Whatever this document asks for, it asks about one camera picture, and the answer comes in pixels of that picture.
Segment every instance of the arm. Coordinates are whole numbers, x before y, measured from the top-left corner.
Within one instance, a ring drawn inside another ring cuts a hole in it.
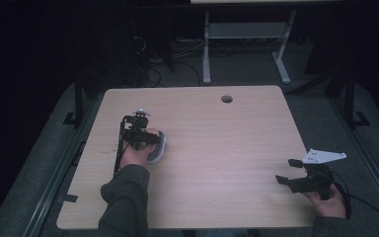
[[[147,145],[136,151],[125,143],[123,149],[119,171],[109,183],[101,187],[101,196],[108,206],[98,225],[100,236],[147,235],[147,187],[150,174],[144,167],[155,145]]]
[[[342,195],[335,185],[331,185],[331,197],[327,200],[321,200],[317,193],[303,195],[313,203],[319,214],[313,223],[313,237],[353,236]]]

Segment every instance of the dark gray sleeve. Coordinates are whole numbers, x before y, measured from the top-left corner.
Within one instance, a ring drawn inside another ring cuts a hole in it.
[[[353,236],[349,221],[342,218],[317,216],[313,223],[313,237]]]
[[[101,187],[108,206],[98,225],[99,236],[147,236],[149,172],[128,165]]]

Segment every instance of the dark background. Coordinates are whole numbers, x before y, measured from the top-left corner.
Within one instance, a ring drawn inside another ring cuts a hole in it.
[[[143,83],[138,67],[144,59],[133,52],[129,18],[115,11],[72,11],[98,7],[92,1],[69,4],[0,1],[0,204],[57,100],[78,76],[89,97]],[[202,37],[199,12],[140,17],[146,24],[137,30],[165,59],[175,36]],[[308,73],[324,73],[352,51],[356,80],[379,107],[379,1],[342,11],[299,11],[291,40],[304,39],[316,43]]]

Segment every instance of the gray carpet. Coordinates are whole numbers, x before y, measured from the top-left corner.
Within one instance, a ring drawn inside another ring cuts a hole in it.
[[[266,44],[260,45],[254,53],[243,51],[227,57],[212,57],[211,86],[278,85],[283,91],[290,91],[313,78],[303,74],[311,44],[295,43],[288,46],[283,60],[292,79],[290,85],[284,85],[279,80],[270,55],[274,48],[275,44]],[[202,76],[200,56],[179,58],[176,61],[191,65],[199,76]],[[160,87],[197,86],[196,73],[183,64],[176,64],[175,72],[171,72],[165,65],[154,66],[154,69],[162,75]],[[156,73],[151,72],[149,75],[154,81],[157,80]],[[379,208],[379,194],[374,188],[370,173],[351,140],[348,127],[338,114],[337,105],[341,105],[342,98],[336,101],[325,98],[325,86],[326,83],[301,96],[286,97],[305,147],[346,153],[347,158],[331,163],[331,169],[343,177],[353,195],[364,198]],[[355,98],[356,109],[364,112],[371,123],[371,126],[358,127],[355,131],[371,155],[376,158],[379,167],[379,112],[372,98],[362,88],[356,88]],[[74,129],[73,125],[63,124],[67,113],[74,111],[73,88],[68,88],[60,98],[23,171],[0,209],[0,236],[21,236],[24,233],[43,189],[51,180],[58,159],[63,153],[74,159],[81,141],[86,141],[101,98],[85,99],[85,102],[86,120],[78,129]],[[58,195],[54,197],[40,236],[97,236],[96,231],[63,231],[55,225],[61,208],[59,197],[66,194],[74,171],[75,166],[72,166],[61,184]],[[379,236],[379,214],[355,200],[352,201],[351,224],[357,233],[356,236]],[[311,235],[309,228],[261,229],[260,233],[263,237]]]

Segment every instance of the hand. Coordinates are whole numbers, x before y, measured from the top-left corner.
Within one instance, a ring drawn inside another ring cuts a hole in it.
[[[321,200],[316,192],[304,193],[303,195],[313,203],[321,216],[346,218],[342,195],[334,184],[330,187],[330,193],[330,198],[327,200]]]
[[[146,129],[147,132],[159,135],[159,131],[154,128]],[[123,154],[121,161],[119,162],[119,169],[127,165],[139,165],[146,166],[147,156],[153,152],[156,148],[156,144],[146,145],[144,142],[140,143],[139,150],[135,150],[128,142],[124,141],[122,144]]]

